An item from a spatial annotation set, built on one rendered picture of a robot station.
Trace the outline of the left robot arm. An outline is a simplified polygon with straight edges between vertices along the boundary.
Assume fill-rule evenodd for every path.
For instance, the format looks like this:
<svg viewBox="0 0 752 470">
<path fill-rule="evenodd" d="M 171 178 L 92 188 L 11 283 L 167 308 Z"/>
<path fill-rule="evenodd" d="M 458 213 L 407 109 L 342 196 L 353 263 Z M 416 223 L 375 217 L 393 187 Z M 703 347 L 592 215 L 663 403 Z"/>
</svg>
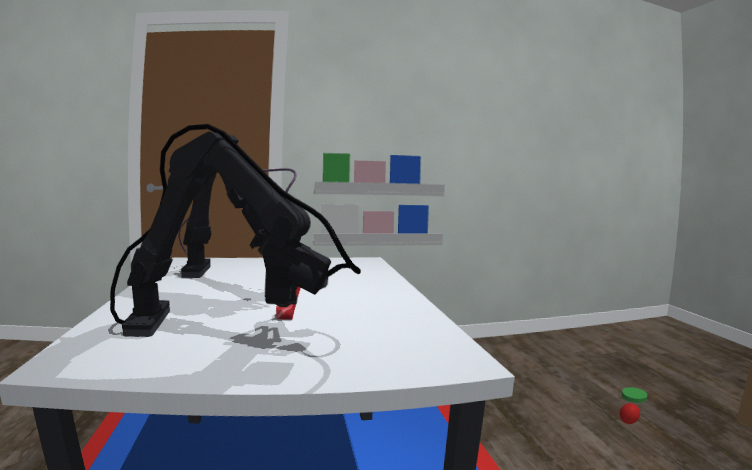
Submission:
<svg viewBox="0 0 752 470">
<path fill-rule="evenodd" d="M 198 194 L 193 200 L 192 210 L 189 220 L 187 221 L 187 230 L 183 241 L 183 245 L 187 245 L 188 261 L 187 264 L 181 268 L 181 272 L 201 272 L 210 262 L 210 258 L 205 258 L 203 244 L 208 244 L 207 241 L 211 238 L 209 205 L 216 173 L 210 177 L 207 185 L 201 186 Z M 226 194 L 231 203 L 235 208 L 243 208 L 242 213 L 250 225 L 251 220 L 257 216 L 255 210 L 221 174 L 220 176 L 225 184 L 225 189 L 227 191 Z"/>
</svg>

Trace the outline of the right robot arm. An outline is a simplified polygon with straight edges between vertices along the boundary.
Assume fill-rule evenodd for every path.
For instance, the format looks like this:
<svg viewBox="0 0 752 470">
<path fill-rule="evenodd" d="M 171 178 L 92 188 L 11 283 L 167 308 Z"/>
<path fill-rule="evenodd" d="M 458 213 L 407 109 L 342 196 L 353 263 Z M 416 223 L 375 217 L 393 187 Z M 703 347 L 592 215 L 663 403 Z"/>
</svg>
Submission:
<svg viewBox="0 0 752 470">
<path fill-rule="evenodd" d="M 175 150 L 170 158 L 165 194 L 131 262 L 127 286 L 132 286 L 134 308 L 122 329 L 150 330 L 169 307 L 169 300 L 159 300 L 155 282 L 168 273 L 185 215 L 201 186 L 216 171 L 251 205 L 270 232 L 262 252 L 267 272 L 275 277 L 288 274 L 289 282 L 314 295 L 327 287 L 331 260 L 300 242 L 311 224 L 307 212 L 286 199 L 228 140 L 219 133 L 206 132 Z"/>
</svg>

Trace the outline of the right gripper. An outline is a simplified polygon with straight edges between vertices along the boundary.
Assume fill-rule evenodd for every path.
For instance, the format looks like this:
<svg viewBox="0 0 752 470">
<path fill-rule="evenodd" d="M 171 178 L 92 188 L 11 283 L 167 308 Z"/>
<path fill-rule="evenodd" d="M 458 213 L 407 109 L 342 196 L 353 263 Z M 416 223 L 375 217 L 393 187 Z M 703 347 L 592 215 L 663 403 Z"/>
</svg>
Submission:
<svg viewBox="0 0 752 470">
<path fill-rule="evenodd" d="M 282 277 L 265 275 L 265 302 L 280 307 L 297 304 L 296 289 L 298 286 L 287 280 L 288 274 Z M 296 301 L 295 301 L 296 300 Z"/>
</svg>

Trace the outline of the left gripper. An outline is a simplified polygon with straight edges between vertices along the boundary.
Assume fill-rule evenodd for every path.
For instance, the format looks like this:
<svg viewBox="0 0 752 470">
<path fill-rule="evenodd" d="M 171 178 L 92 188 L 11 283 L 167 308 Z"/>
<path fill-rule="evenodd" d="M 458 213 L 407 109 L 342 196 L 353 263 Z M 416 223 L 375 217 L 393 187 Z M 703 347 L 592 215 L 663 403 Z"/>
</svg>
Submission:
<svg viewBox="0 0 752 470">
<path fill-rule="evenodd" d="M 270 232 L 262 225 L 262 220 L 258 218 L 258 216 L 255 216 L 251 222 L 250 227 L 255 233 L 255 236 L 253 240 L 250 243 L 251 248 L 259 247 L 258 251 L 262 255 L 263 249 L 267 243 L 269 243 L 268 238 Z M 261 230 L 260 230 L 261 229 Z M 256 233 L 257 232 L 257 233 Z M 258 238 L 258 239 L 257 239 Z M 263 240 L 261 240 L 263 239 Z"/>
</svg>

